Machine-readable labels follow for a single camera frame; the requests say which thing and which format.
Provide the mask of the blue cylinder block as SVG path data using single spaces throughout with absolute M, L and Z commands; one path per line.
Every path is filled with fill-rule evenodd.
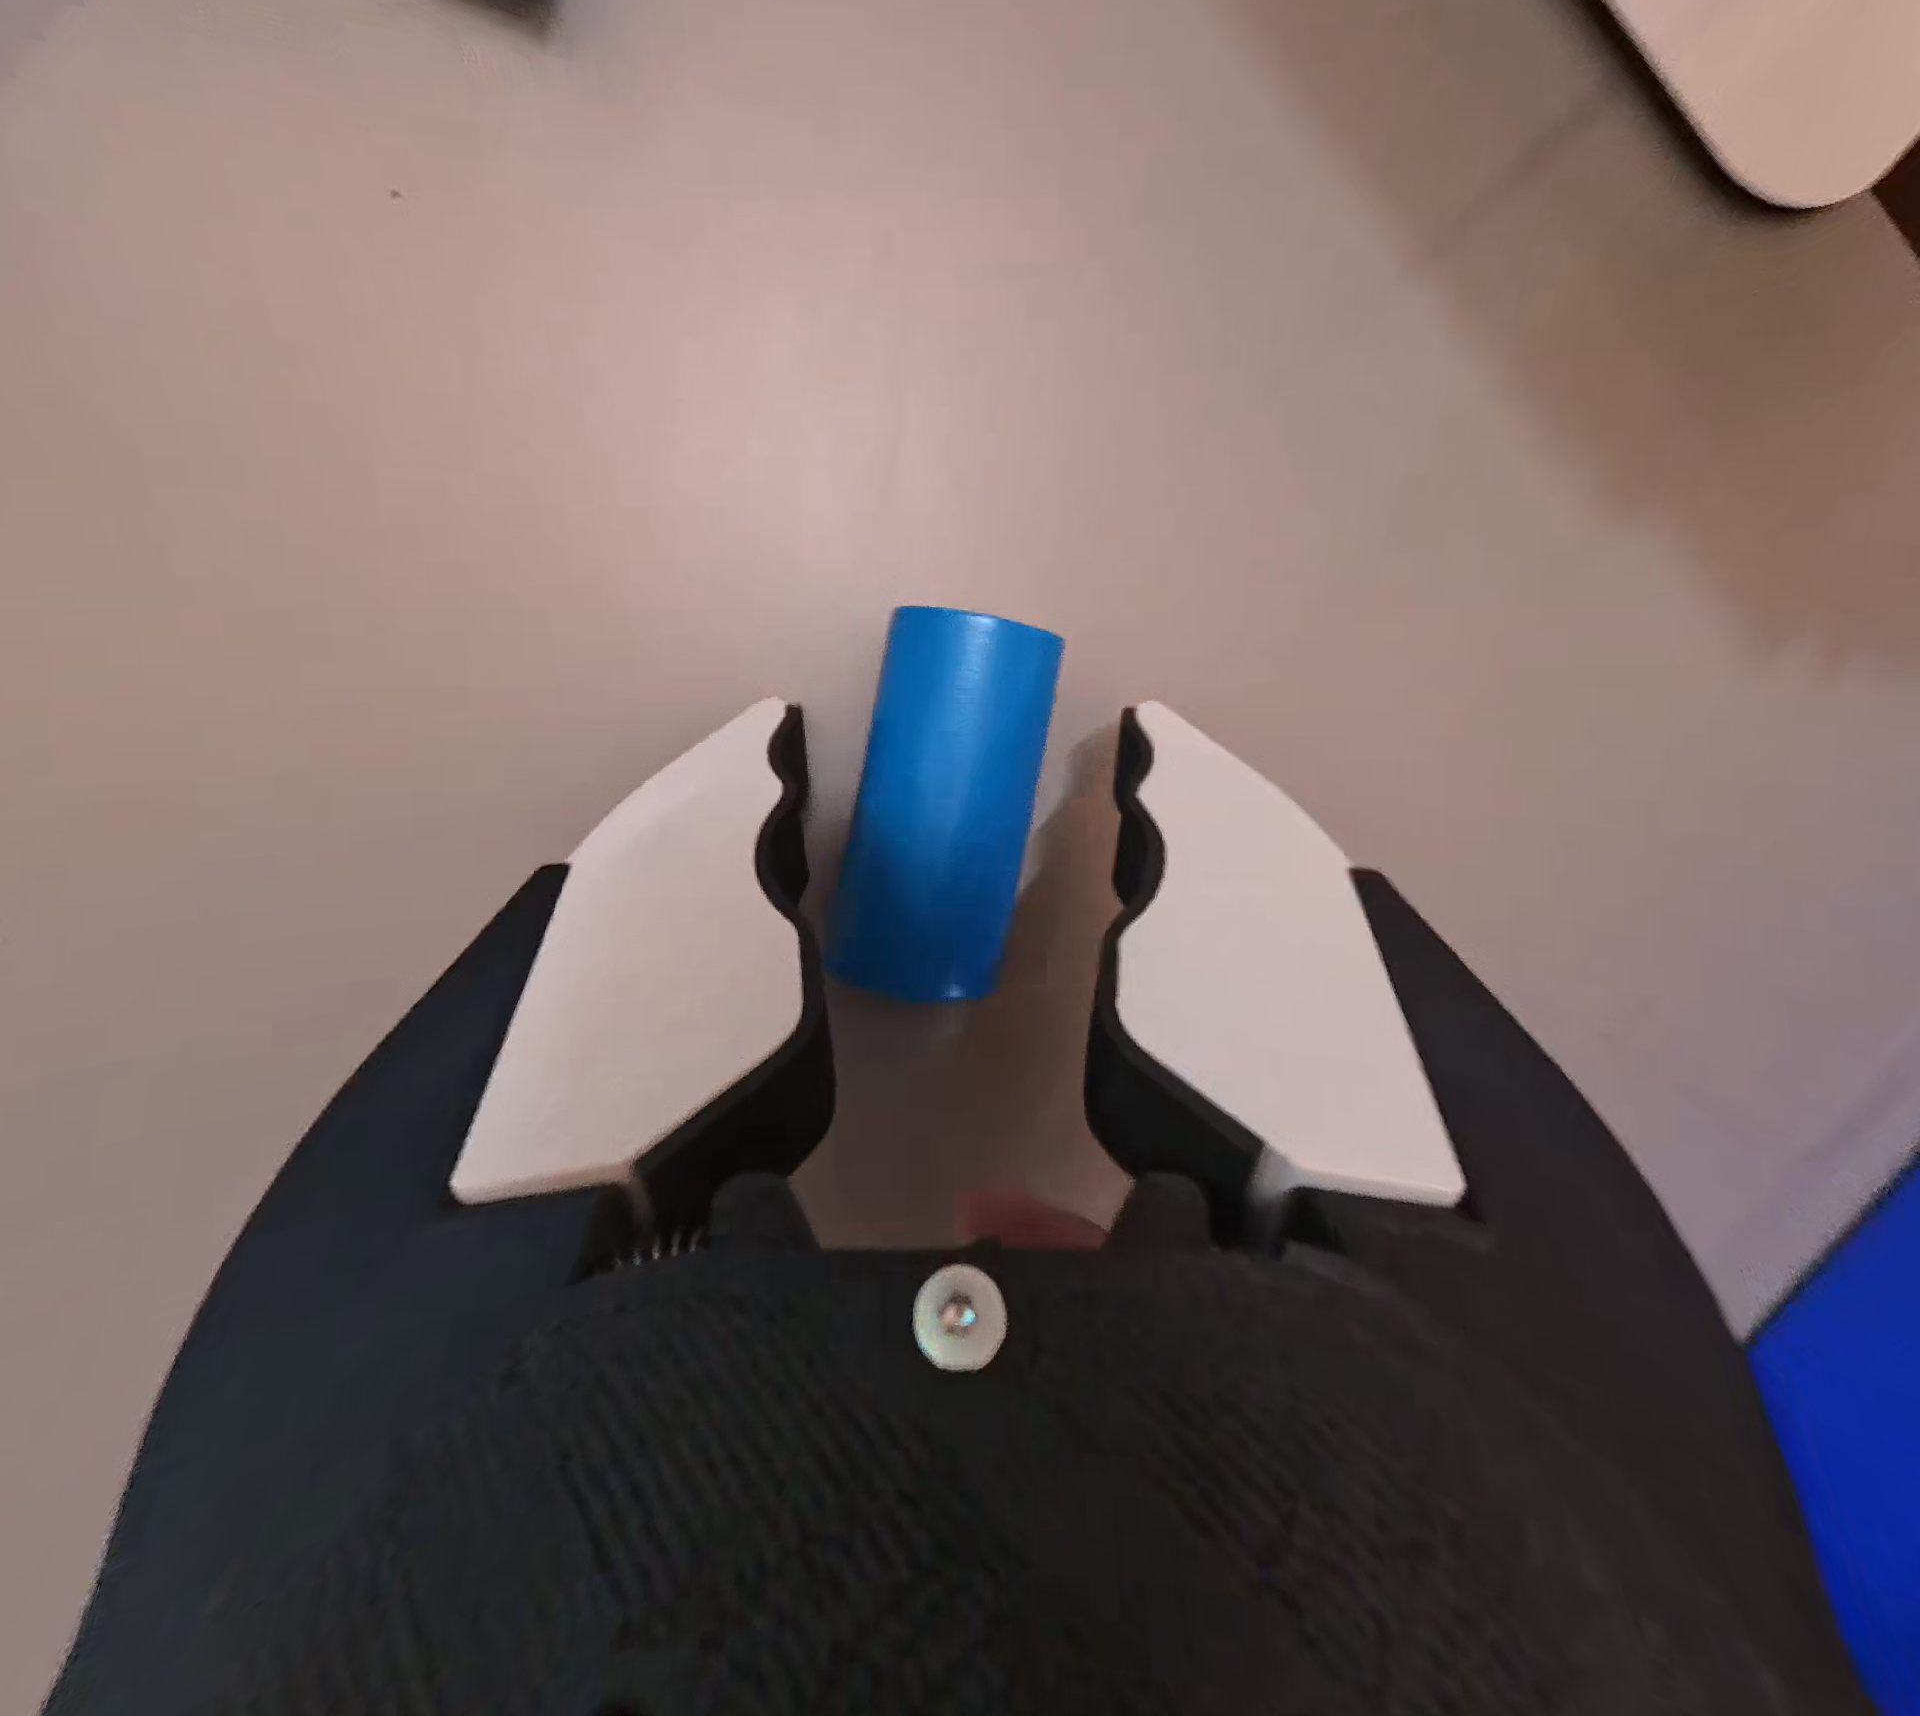
M 1042 626 L 892 612 L 829 913 L 840 981 L 908 1004 L 997 990 L 1062 661 Z

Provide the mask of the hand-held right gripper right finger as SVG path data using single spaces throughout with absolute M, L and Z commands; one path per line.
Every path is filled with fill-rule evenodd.
M 1160 701 L 1116 734 L 1116 917 L 1084 1110 L 1214 1215 L 1306 1191 L 1452 1214 L 1471 1184 L 1338 841 Z

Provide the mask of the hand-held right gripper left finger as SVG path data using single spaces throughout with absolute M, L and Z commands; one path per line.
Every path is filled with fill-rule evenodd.
M 837 1106 L 805 913 L 805 712 L 765 698 L 627 793 L 572 849 L 461 1152 L 455 1200 L 598 1185 L 703 1215 L 792 1176 Z

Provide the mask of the grey table mat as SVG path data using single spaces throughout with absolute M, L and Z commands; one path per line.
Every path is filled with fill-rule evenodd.
M 1736 1318 L 1916 1144 L 1916 262 L 1595 0 L 5 0 L 5 1315 L 165 1334 L 539 862 L 910 600 L 1067 640 L 826 1222 L 1116 1179 L 1120 710 L 1392 875 Z

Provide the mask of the blue plastic bin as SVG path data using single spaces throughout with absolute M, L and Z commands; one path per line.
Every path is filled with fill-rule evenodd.
M 1918 1161 L 1746 1345 L 1838 1629 L 1883 1711 L 1918 1709 Z

